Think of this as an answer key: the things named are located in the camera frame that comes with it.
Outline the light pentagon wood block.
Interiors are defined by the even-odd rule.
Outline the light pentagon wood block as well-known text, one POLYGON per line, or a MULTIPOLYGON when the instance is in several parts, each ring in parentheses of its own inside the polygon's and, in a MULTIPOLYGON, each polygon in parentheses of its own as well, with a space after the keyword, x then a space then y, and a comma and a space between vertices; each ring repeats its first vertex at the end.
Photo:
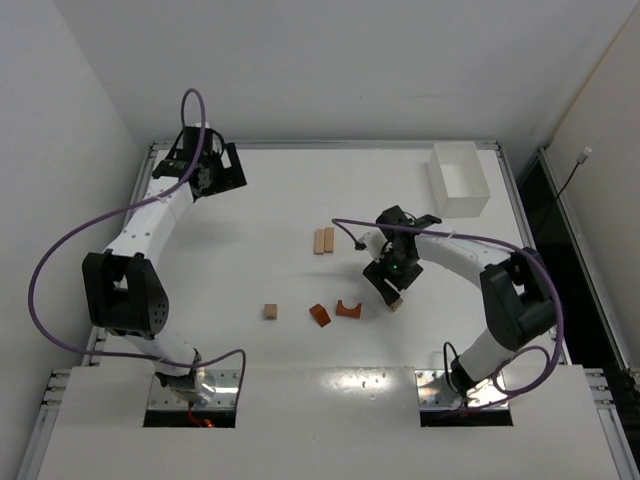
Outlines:
POLYGON ((403 304, 403 299, 402 298, 398 298, 396 301, 394 301, 391 305, 390 305, 390 309, 393 312, 396 312, 403 304))

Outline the light long wood block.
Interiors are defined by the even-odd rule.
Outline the light long wood block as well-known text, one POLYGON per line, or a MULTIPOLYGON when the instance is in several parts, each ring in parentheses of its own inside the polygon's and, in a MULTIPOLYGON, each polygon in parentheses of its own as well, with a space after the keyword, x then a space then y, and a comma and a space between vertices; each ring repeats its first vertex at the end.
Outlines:
POLYGON ((314 233, 313 253, 323 255, 325 253, 325 229, 316 229, 314 233))

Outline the white perforated box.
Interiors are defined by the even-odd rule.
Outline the white perforated box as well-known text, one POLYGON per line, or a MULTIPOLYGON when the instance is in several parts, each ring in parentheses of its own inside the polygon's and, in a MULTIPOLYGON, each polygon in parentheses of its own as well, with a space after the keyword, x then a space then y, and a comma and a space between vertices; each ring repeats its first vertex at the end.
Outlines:
POLYGON ((435 143, 427 172, 439 217, 475 218, 481 215, 491 194, 474 143, 435 143))

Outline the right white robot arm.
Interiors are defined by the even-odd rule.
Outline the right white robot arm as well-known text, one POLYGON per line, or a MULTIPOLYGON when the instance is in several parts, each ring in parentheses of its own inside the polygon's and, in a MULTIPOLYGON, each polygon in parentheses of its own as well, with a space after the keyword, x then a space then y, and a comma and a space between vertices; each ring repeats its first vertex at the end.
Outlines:
POLYGON ((460 396, 557 323, 551 289, 531 249, 507 253, 473 240, 399 232, 366 233, 356 248, 371 255, 363 275, 393 311, 402 304, 400 292, 423 272, 421 262, 435 263, 480 290, 486 328, 444 376, 460 396))

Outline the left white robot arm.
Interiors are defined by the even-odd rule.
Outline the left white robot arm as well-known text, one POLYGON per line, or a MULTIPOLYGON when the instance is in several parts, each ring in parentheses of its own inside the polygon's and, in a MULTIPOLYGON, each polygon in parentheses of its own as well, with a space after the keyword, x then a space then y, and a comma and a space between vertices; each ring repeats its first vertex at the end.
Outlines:
POLYGON ((191 403, 215 392, 196 348, 169 323, 170 302, 156 264, 180 217, 199 199, 247 183, 234 144, 208 125, 182 129, 157 161, 145 193, 122 232, 89 253, 82 274, 91 322, 150 357, 162 387, 191 403))

